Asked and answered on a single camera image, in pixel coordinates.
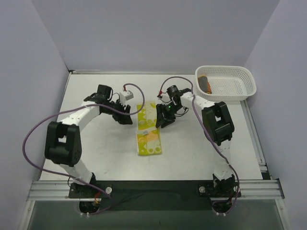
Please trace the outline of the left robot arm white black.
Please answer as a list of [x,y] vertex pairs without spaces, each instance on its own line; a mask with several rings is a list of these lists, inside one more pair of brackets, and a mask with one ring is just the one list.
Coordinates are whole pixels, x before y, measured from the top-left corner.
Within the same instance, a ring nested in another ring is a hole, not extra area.
[[73,177],[80,192],[85,197],[92,197],[97,192],[96,179],[81,160],[81,131],[97,116],[112,115],[121,125],[131,125],[130,105],[126,102],[132,99],[133,93],[124,90],[119,98],[112,101],[113,89],[99,85],[97,92],[87,96],[81,105],[82,109],[73,112],[59,122],[50,122],[47,126],[45,158],[59,165]]

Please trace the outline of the orange grey towel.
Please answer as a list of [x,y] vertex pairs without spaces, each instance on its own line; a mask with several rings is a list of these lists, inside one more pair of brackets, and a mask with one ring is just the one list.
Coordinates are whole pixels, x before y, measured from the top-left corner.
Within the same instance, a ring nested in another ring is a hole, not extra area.
[[211,90],[211,86],[209,84],[209,81],[208,81],[208,78],[206,75],[203,75],[203,76],[199,76],[197,78],[198,80],[198,85],[199,85],[199,88],[204,92],[204,93],[207,93],[207,94],[211,94],[212,93],[212,90]]

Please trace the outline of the yellow green towel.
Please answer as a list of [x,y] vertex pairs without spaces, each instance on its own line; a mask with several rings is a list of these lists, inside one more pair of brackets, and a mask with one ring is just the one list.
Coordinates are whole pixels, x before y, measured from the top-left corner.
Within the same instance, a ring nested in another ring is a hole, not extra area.
[[136,131],[139,156],[162,154],[159,129],[155,127],[157,121],[156,103],[148,101],[137,114],[138,129]]

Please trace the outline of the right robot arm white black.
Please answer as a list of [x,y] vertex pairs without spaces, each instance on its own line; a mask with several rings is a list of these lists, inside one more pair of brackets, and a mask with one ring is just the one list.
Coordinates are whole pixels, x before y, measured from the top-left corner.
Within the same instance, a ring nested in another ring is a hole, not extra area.
[[236,188],[236,173],[230,163],[230,144],[235,130],[226,103],[210,102],[192,93],[191,89],[179,90],[173,85],[166,90],[170,101],[156,105],[156,127],[164,128],[175,122],[180,109],[193,110],[205,137],[214,149],[213,187],[217,196],[224,196]]

